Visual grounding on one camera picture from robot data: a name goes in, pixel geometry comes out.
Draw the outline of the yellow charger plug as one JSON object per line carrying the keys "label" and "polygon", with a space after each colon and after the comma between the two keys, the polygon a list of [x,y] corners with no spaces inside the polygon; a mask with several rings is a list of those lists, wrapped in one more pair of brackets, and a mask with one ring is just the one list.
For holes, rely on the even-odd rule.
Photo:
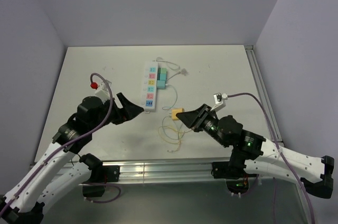
{"label": "yellow charger plug", "polygon": [[173,108],[173,109],[171,109],[171,119],[173,121],[179,120],[179,118],[177,117],[177,114],[182,113],[182,112],[184,112],[184,108]]}

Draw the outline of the white multicolour power strip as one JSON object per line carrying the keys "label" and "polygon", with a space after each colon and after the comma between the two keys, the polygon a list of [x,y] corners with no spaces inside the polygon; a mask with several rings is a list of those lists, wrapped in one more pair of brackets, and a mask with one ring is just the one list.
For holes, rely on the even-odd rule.
{"label": "white multicolour power strip", "polygon": [[145,63],[140,104],[144,112],[154,112],[156,109],[156,95],[157,95],[157,76],[158,76],[158,62],[148,61]]}

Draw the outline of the light blue charger plug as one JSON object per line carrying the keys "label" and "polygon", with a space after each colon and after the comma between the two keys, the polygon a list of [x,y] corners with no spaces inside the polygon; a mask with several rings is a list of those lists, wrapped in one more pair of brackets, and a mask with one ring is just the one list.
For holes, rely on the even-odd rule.
{"label": "light blue charger plug", "polygon": [[165,89],[166,88],[166,81],[165,80],[158,80],[156,83],[157,89]]}

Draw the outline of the teal usb charger plug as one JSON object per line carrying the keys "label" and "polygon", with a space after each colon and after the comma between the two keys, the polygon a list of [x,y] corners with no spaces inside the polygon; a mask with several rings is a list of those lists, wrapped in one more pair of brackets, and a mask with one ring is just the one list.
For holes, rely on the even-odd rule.
{"label": "teal usb charger plug", "polygon": [[157,76],[157,79],[160,81],[166,81],[167,79],[167,74],[166,73],[159,73]]}

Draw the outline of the green usb charger plug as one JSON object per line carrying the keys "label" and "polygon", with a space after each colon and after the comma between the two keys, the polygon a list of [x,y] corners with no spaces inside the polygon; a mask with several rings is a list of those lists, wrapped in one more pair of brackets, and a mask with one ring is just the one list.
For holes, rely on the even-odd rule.
{"label": "green usb charger plug", "polygon": [[166,68],[159,68],[158,73],[159,74],[167,74],[167,69]]}

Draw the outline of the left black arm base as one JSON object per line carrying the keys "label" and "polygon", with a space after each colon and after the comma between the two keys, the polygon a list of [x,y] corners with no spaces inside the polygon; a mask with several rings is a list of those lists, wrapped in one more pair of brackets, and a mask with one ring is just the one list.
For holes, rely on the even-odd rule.
{"label": "left black arm base", "polygon": [[[120,166],[101,166],[95,169],[88,181],[84,183],[82,187],[82,195],[87,201],[95,203],[108,203],[115,201],[121,196],[121,188],[115,185],[118,182],[120,175]],[[110,200],[99,201],[97,198],[101,198],[108,189],[113,189],[117,194]]]}

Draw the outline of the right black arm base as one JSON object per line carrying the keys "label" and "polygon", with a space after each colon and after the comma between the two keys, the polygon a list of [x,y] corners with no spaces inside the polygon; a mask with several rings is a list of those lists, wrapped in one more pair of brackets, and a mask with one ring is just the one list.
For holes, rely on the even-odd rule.
{"label": "right black arm base", "polygon": [[240,196],[248,193],[249,189],[257,184],[257,175],[248,174],[243,169],[230,167],[229,163],[228,161],[212,162],[211,175],[214,179],[224,179],[230,194]]}

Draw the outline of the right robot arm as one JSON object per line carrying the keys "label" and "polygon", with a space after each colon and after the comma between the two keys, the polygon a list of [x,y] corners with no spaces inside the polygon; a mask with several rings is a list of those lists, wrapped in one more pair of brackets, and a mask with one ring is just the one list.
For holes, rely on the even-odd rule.
{"label": "right robot arm", "polygon": [[218,118],[208,105],[178,113],[177,118],[194,132],[206,132],[222,147],[232,147],[228,161],[212,163],[215,179],[239,179],[246,175],[275,177],[301,183],[315,197],[329,199],[333,193],[334,158],[297,153],[245,130],[233,116]]}

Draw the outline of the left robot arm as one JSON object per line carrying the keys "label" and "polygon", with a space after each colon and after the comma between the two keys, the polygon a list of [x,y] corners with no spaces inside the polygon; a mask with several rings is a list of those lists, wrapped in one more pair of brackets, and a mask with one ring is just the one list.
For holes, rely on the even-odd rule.
{"label": "left robot arm", "polygon": [[98,181],[103,175],[102,161],[92,154],[83,155],[64,175],[56,174],[92,140],[92,134],[110,123],[119,125],[141,114],[144,109],[117,95],[102,101],[86,97],[53,137],[41,159],[9,192],[1,197],[1,218],[7,223],[41,223],[47,211],[74,187]]}

